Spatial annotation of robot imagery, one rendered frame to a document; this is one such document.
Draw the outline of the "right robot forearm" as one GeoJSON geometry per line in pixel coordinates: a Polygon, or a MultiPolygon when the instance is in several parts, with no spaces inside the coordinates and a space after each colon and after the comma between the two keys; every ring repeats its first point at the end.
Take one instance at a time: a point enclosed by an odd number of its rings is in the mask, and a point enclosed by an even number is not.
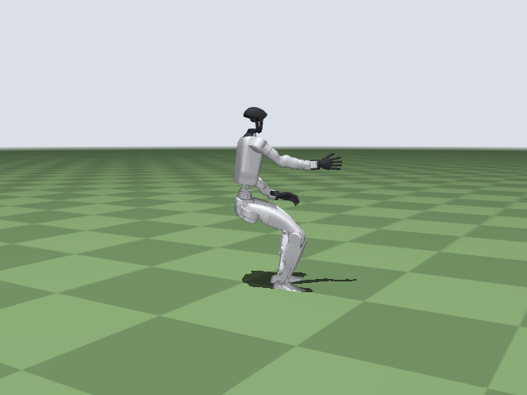
{"type": "Polygon", "coordinates": [[[291,167],[293,170],[309,170],[318,168],[317,161],[299,160],[290,156],[284,156],[282,163],[291,167]]]}

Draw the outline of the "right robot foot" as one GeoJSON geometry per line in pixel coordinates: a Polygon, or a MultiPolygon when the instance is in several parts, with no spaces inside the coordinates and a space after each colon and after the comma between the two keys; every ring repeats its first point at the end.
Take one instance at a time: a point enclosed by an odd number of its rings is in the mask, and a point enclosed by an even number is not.
{"type": "MultiPolygon", "coordinates": [[[[281,282],[282,283],[282,282],[281,282]]],[[[285,284],[286,282],[284,282],[285,284]]],[[[273,284],[273,289],[279,289],[279,290],[290,290],[290,291],[305,291],[305,289],[302,289],[298,286],[295,286],[294,284],[288,282],[286,285],[280,285],[280,281],[276,281],[273,284]]]]}

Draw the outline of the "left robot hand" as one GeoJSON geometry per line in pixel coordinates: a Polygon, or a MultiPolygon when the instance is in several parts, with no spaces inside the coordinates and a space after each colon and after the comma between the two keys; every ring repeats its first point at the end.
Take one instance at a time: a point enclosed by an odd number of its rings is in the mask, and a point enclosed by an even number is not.
{"type": "Polygon", "coordinates": [[[293,193],[289,193],[289,192],[278,192],[278,191],[271,191],[270,192],[270,195],[272,196],[276,196],[276,199],[275,200],[278,200],[279,198],[283,199],[283,200],[288,200],[288,201],[291,201],[295,204],[298,205],[299,203],[299,198],[297,197],[297,195],[293,194],[293,193]]]}

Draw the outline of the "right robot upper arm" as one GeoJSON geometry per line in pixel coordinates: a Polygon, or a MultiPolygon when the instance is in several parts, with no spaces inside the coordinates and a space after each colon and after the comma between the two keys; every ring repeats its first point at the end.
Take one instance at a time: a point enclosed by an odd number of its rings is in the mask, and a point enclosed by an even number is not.
{"type": "Polygon", "coordinates": [[[261,137],[256,137],[250,140],[248,146],[252,148],[253,151],[257,153],[261,153],[264,156],[268,157],[271,161],[273,161],[275,164],[285,168],[287,165],[284,165],[282,163],[282,158],[284,156],[280,156],[275,149],[273,149],[266,140],[264,140],[261,137]]]}

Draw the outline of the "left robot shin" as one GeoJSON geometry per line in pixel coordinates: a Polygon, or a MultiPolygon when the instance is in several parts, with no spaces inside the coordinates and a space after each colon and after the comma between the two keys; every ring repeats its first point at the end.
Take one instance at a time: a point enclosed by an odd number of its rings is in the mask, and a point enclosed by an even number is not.
{"type": "Polygon", "coordinates": [[[285,253],[285,249],[286,249],[286,246],[287,246],[287,242],[288,242],[288,235],[285,235],[282,232],[280,248],[279,248],[279,251],[278,251],[278,253],[280,253],[280,261],[279,261],[278,272],[277,272],[278,275],[279,275],[279,273],[281,273],[281,275],[282,275],[282,271],[283,271],[283,267],[284,267],[284,262],[282,260],[284,258],[284,253],[285,253]]]}

